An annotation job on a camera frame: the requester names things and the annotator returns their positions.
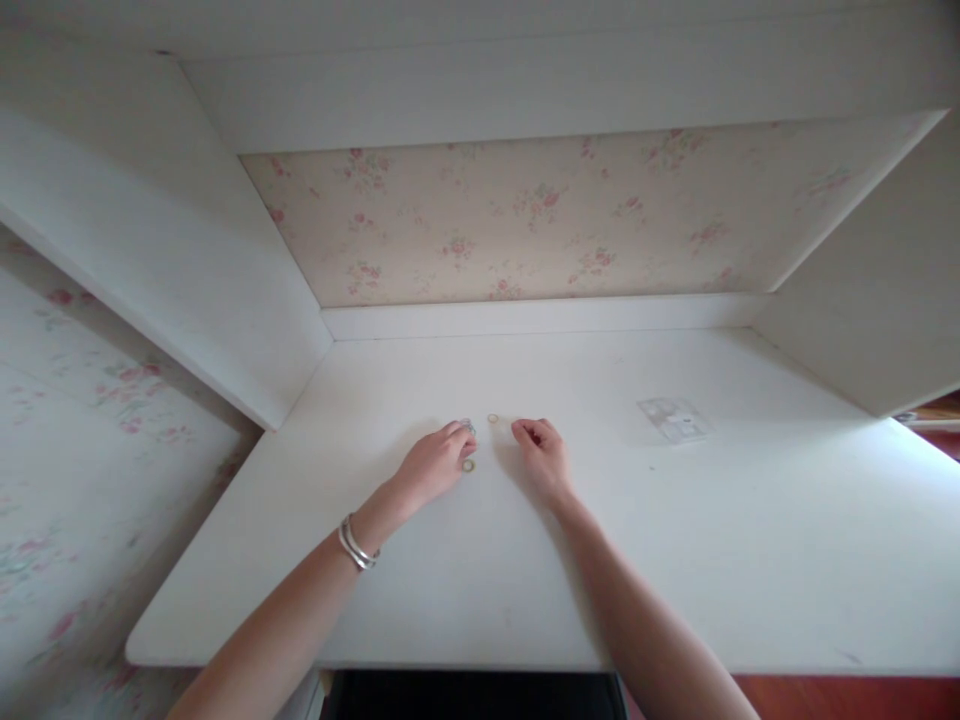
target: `white shelf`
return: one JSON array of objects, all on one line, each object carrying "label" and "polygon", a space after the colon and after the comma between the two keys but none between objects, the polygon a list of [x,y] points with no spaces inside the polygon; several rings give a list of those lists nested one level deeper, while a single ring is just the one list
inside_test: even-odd
[{"label": "white shelf", "polygon": [[[636,406],[657,396],[715,434],[670,446]],[[606,531],[732,671],[960,673],[960,465],[750,330],[337,342],[128,657],[207,662],[416,437],[467,416],[477,469],[387,544],[319,663],[604,667],[563,545],[512,479],[521,414],[554,420]]]}]

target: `finger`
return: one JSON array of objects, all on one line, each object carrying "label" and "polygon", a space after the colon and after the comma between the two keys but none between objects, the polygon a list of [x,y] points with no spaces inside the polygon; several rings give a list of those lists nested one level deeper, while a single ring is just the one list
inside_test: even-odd
[{"label": "finger", "polygon": [[460,449],[460,462],[463,462],[468,457],[473,455],[477,451],[477,441],[476,439],[468,440],[466,445]]},{"label": "finger", "polygon": [[521,420],[520,422],[524,423],[528,432],[534,434],[533,440],[537,445],[542,445],[544,442],[560,437],[556,430],[549,425],[545,425],[542,420]]},{"label": "finger", "polygon": [[530,420],[517,420],[513,425],[510,426],[510,429],[513,430],[513,437],[516,438],[517,443],[523,448],[524,452],[529,450],[536,450],[537,444],[533,440],[533,436],[530,434],[530,430],[527,428],[525,423],[531,422]]},{"label": "finger", "polygon": [[476,447],[477,439],[473,436],[473,433],[467,430],[463,425],[460,425],[459,428],[454,430],[449,438],[458,448],[463,449],[470,444],[473,444]]},{"label": "finger", "polygon": [[453,435],[453,433],[460,429],[463,429],[463,423],[459,422],[458,420],[454,420],[453,422],[449,422],[437,430],[437,434],[440,435],[440,437],[450,437]]}]

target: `forearm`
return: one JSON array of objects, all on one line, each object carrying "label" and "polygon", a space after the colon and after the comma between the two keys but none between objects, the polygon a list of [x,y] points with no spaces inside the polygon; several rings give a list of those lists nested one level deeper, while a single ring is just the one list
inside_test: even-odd
[{"label": "forearm", "polygon": [[[353,517],[373,554],[409,517],[386,483]],[[267,596],[174,707],[170,720],[274,717],[303,679],[353,593],[360,571],[331,533]]]},{"label": "forearm", "polygon": [[552,508],[613,662],[650,720],[757,720],[730,674],[610,545],[575,498]]}]

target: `person's right hand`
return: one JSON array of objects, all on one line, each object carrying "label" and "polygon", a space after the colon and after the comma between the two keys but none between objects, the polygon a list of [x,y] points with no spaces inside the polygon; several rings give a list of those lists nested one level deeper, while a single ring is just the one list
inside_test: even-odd
[{"label": "person's right hand", "polygon": [[546,418],[517,420],[511,428],[523,450],[530,484],[547,509],[555,511],[558,503],[574,496],[563,438]]}]

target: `white wooden panel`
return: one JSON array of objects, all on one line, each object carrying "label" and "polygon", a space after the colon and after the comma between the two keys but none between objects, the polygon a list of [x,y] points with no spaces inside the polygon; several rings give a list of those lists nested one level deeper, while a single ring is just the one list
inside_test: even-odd
[{"label": "white wooden panel", "polygon": [[238,153],[546,137],[950,107],[940,3],[184,65]]},{"label": "white wooden panel", "polygon": [[772,295],[673,295],[387,305],[322,312],[336,340],[746,327]]},{"label": "white wooden panel", "polygon": [[332,340],[175,63],[0,37],[0,221],[264,427]]},{"label": "white wooden panel", "polygon": [[960,387],[958,190],[951,113],[787,280],[757,330],[875,415]]},{"label": "white wooden panel", "polygon": [[[657,396],[714,435],[669,445],[636,406]],[[605,666],[570,558],[512,479],[518,415],[554,420],[584,501],[730,670],[960,674],[960,465],[747,329],[336,343],[128,656],[207,662],[416,437],[470,417],[476,470],[384,547],[318,661]]]},{"label": "white wooden panel", "polygon": [[569,35],[825,12],[904,0],[30,0],[0,18],[197,60]]}]

